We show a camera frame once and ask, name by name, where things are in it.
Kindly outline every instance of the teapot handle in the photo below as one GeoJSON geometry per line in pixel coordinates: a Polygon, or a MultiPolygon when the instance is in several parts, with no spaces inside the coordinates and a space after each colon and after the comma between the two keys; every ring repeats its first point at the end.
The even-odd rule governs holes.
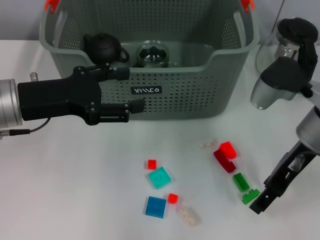
{"type": "Polygon", "coordinates": [[[125,50],[123,47],[120,47],[119,48],[125,55],[125,58],[123,58],[122,56],[119,57],[118,61],[121,62],[121,63],[125,63],[125,62],[128,62],[129,59],[130,59],[130,55],[128,53],[127,50],[125,50]]]}

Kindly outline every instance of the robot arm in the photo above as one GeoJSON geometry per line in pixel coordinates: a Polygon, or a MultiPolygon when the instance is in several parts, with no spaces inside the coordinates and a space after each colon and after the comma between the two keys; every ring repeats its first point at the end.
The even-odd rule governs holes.
{"type": "Polygon", "coordinates": [[[310,81],[318,62],[314,43],[304,40],[298,62],[279,57],[260,76],[251,95],[251,103],[258,109],[267,109],[277,99],[292,100],[301,93],[315,107],[296,129],[299,142],[287,152],[271,175],[264,181],[265,190],[250,205],[260,214],[281,197],[293,179],[320,155],[320,84],[310,81]]]}
{"type": "MultiPolygon", "coordinates": [[[[101,103],[99,82],[129,79],[129,68],[108,65],[75,67],[64,79],[19,83],[0,81],[0,128],[22,125],[24,121],[76,115],[88,125],[129,121],[130,113],[142,113],[145,100],[127,103],[101,103]]],[[[29,134],[29,129],[2,130],[0,136],[29,134]]]]}

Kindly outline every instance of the white table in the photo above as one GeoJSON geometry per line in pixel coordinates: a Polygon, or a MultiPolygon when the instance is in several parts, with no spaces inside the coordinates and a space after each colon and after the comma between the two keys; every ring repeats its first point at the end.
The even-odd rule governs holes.
{"type": "MultiPolygon", "coordinates": [[[[31,135],[0,141],[1,240],[270,240],[318,239],[319,158],[281,198],[257,215],[200,143],[231,141],[237,170],[252,188],[263,182],[298,141],[295,130],[313,107],[297,96],[262,111],[250,104],[258,78],[250,53],[229,105],[217,117],[184,121],[130,121],[87,126],[76,116],[52,119],[31,135]],[[154,158],[173,183],[159,190],[146,179],[154,158]],[[164,219],[143,213],[148,196],[173,192],[201,218],[188,227],[172,205],[164,219]]],[[[319,67],[314,80],[320,77],[319,67]]],[[[37,41],[0,41],[0,79],[59,78],[37,41]]],[[[25,122],[34,128],[44,120],[25,122]]]]}

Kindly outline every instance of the orange basket clip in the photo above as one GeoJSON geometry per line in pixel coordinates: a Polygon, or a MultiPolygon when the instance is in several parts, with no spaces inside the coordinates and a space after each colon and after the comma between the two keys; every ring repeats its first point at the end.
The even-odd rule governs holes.
{"type": "Polygon", "coordinates": [[[59,1],[60,0],[46,0],[46,3],[44,5],[44,10],[47,11],[48,10],[48,7],[49,5],[51,5],[51,13],[53,14],[56,9],[57,9],[57,6],[59,4],[59,1]]]}
{"type": "Polygon", "coordinates": [[[249,4],[250,4],[252,10],[256,9],[254,0],[241,0],[241,3],[242,3],[244,11],[246,13],[249,12],[249,8],[248,8],[249,4]]]}

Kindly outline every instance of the green block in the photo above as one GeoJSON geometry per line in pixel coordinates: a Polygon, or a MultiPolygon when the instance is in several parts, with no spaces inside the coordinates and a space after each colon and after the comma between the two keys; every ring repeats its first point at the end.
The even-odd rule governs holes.
{"type": "Polygon", "coordinates": [[[242,193],[250,189],[249,184],[247,183],[247,181],[241,173],[233,175],[232,178],[242,193]]]}
{"type": "Polygon", "coordinates": [[[253,199],[255,199],[256,197],[258,197],[258,195],[260,194],[258,189],[251,189],[249,191],[249,193],[245,193],[242,196],[242,202],[244,203],[244,205],[247,205],[249,202],[251,202],[253,199]]]}
{"type": "Polygon", "coordinates": [[[171,182],[171,178],[163,166],[151,172],[149,174],[149,178],[156,189],[159,189],[171,182]]]}

